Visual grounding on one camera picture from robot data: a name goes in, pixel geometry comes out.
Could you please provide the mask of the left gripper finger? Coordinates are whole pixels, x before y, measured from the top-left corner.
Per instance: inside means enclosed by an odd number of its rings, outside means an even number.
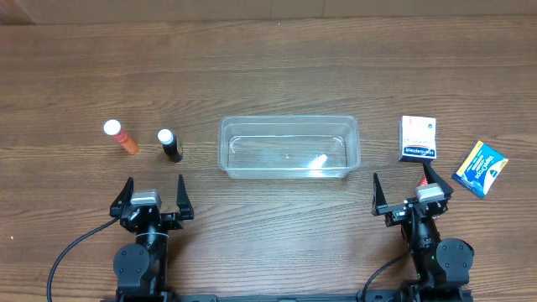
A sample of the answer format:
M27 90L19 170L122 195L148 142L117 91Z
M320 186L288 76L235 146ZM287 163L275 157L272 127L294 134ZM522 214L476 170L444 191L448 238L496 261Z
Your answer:
M110 205L109 215L111 217L120 217L123 213L125 206L130 205L130 200L133 195L133 184L133 178L129 177L120 194Z
M178 178L176 205L179 208L181 220L193 220L195 218L195 212L187 195L182 174Z

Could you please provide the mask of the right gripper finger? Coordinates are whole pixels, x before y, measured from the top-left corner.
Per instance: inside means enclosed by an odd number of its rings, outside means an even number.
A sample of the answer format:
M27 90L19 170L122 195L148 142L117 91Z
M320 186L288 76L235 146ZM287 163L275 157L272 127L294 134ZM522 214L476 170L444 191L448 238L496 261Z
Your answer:
M383 193L381 183L378 178L378 174L373 174L373 203L372 203L372 215L379 216L384 213L384 209L387 207L387 202Z
M454 190L433 170L430 163L423 163L425 178L429 185L438 184L444 196L451 196Z

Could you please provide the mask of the black bottle white cap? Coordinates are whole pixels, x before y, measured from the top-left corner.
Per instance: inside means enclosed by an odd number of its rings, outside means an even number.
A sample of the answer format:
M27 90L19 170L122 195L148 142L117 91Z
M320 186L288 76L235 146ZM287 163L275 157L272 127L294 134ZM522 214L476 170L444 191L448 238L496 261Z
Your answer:
M183 151L178 143L176 135L168 128L158 132L158 140L161 142L164 153L170 161L179 163L183 159Z

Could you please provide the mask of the orange tube white cap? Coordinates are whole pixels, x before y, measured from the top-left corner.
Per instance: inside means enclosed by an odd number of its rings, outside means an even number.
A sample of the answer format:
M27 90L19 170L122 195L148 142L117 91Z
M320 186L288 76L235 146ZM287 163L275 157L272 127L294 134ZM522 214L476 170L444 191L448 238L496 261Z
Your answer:
M122 124L116 119L110 119L103 124L103 131L106 135L114 138L129 154L135 155L139 152L139 146L125 132Z

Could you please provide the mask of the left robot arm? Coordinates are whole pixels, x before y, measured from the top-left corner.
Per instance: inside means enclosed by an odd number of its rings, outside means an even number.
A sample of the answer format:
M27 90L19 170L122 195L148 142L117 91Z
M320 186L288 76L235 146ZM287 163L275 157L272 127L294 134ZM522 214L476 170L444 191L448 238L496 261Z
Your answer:
M116 301L177 301L167 285L169 232L195 217L184 178L178 177L175 212L163 213L157 190L133 188L129 178L110 206L110 216L135 235L135 242L121 247L114 259Z

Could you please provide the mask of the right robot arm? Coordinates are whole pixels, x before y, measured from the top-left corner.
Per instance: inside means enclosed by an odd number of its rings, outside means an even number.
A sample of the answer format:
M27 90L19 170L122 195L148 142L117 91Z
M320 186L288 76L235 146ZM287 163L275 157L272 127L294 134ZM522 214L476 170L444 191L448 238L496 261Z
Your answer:
M408 248L402 255L387 262L368 279L359 301L472 301L472 292L464 290L475 255L473 247L458 238L442 239L436 217L447 212L453 189L433 170L423 164L427 184L418 186L414 196L402 204L390 206L377 174L373 175L374 216L383 216L387 227L399 226ZM416 280L406 280L399 289L368 289L373 280L391 265L411 256Z

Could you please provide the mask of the clear plastic container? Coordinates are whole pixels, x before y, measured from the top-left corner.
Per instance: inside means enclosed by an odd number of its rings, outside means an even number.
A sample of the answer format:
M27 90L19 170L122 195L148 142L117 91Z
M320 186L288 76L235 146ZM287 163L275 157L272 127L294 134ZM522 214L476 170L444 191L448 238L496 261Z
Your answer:
M220 122L218 165L232 179L342 179L360 163L352 116L229 116Z

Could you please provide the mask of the red caplet box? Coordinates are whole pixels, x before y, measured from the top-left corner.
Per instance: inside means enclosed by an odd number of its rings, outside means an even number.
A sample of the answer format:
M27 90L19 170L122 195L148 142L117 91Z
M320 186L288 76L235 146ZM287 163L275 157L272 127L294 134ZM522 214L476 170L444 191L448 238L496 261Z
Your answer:
M433 180L429 180L425 175L423 176L423 178L421 179L420 183L419 183L419 188L422 189L422 188L438 188L439 190L442 190L442 191L448 191L448 190L453 190L453 188L448 184L446 183L444 180L442 179L433 179Z

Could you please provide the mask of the white Hansaplast plaster box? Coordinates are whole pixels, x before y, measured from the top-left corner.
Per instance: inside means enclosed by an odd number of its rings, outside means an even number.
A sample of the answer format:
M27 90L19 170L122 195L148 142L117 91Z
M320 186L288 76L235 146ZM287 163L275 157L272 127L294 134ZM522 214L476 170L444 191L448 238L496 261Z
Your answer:
M399 121L399 161L431 163L436 158L436 119L402 116Z

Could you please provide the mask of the blue yellow VapoDrops box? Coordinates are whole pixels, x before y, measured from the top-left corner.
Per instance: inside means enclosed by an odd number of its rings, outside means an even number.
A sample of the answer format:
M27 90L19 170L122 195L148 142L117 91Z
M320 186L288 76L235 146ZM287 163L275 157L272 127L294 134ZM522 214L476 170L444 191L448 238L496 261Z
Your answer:
M483 141L477 141L452 178L483 198L507 163L508 158Z

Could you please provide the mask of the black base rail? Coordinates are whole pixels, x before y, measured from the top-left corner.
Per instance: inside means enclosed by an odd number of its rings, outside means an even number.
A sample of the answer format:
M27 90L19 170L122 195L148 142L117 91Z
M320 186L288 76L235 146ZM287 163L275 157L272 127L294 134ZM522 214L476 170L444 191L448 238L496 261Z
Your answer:
M435 298L423 295L421 301L474 301L470 290L464 290L461 292L461 296L457 296L457 293L448 294L446 298ZM299 294L299 295L287 295L287 296L274 296L274 295L258 295L258 296L235 296L235 297L218 297L216 295L177 295L172 294L169 297L157 296L157 297L127 297L116 299L105 299L101 301L173 301L173 302L358 302L364 301L362 298L362 291L355 294ZM413 301L412 299L406 299L404 294L401 294L399 290L369 290L367 292L365 301L372 302L396 302L396 301Z

